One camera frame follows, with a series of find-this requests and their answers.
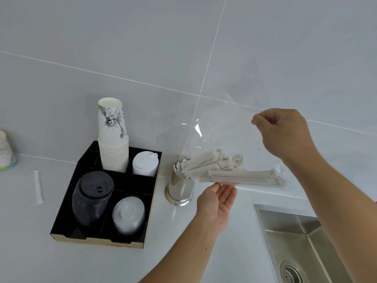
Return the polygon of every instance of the forearm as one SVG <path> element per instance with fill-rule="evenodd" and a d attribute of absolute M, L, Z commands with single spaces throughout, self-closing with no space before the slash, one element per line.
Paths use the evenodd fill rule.
<path fill-rule="evenodd" d="M 355 282 L 377 276 L 377 204 L 318 152 L 285 161 Z"/>
<path fill-rule="evenodd" d="M 217 237 L 215 229 L 194 217 L 170 251 L 139 283 L 200 282 Z"/>

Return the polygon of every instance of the black cup organizer tray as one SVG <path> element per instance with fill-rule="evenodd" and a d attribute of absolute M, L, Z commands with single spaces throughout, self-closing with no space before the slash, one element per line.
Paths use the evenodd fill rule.
<path fill-rule="evenodd" d="M 64 242 L 143 248 L 159 172 L 158 169 L 156 176 L 142 176 L 132 173 L 132 161 L 139 152 L 143 151 L 151 150 L 129 148 L 129 163 L 125 173 L 108 171 L 102 169 L 98 142 L 93 141 L 76 165 L 50 235 L 55 240 Z M 161 161 L 162 153 L 158 151 L 152 152 L 157 153 L 158 160 Z M 79 179 L 92 171 L 104 171 L 109 174 L 114 181 L 115 187 L 104 214 L 90 226 L 82 226 L 78 223 L 72 211 L 72 195 Z M 135 234 L 122 235 L 115 229 L 112 212 L 117 202 L 130 196 L 138 197 L 143 201 L 145 220 L 142 227 Z"/>

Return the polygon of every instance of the sink drain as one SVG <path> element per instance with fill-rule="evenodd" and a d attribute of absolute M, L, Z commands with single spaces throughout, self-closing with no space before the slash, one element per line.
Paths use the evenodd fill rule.
<path fill-rule="evenodd" d="M 293 262 L 284 261 L 280 265 L 280 273 L 284 283 L 307 283 L 303 272 Z"/>

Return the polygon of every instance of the metal straw holder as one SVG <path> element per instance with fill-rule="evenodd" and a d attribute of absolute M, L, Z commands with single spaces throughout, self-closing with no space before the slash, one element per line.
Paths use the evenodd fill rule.
<path fill-rule="evenodd" d="M 183 160 L 190 160 L 188 158 L 181 158 L 175 161 L 173 166 L 172 178 L 170 183 L 165 187 L 165 197 L 167 201 L 175 206 L 184 206 L 188 204 L 193 197 L 193 189 L 195 181 L 191 178 L 183 178 L 176 174 L 174 167 L 177 163 Z"/>

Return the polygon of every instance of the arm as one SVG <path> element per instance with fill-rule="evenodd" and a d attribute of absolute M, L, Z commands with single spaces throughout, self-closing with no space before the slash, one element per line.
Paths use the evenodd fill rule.
<path fill-rule="evenodd" d="M 194 219 L 165 257 L 139 283 L 200 282 L 237 196 L 234 186 L 213 184 L 198 198 Z"/>
<path fill-rule="evenodd" d="M 377 204 L 319 154 L 298 111 L 267 110 L 255 115 L 252 123 L 266 149 L 282 159 L 300 182 L 352 279 L 375 282 Z"/>

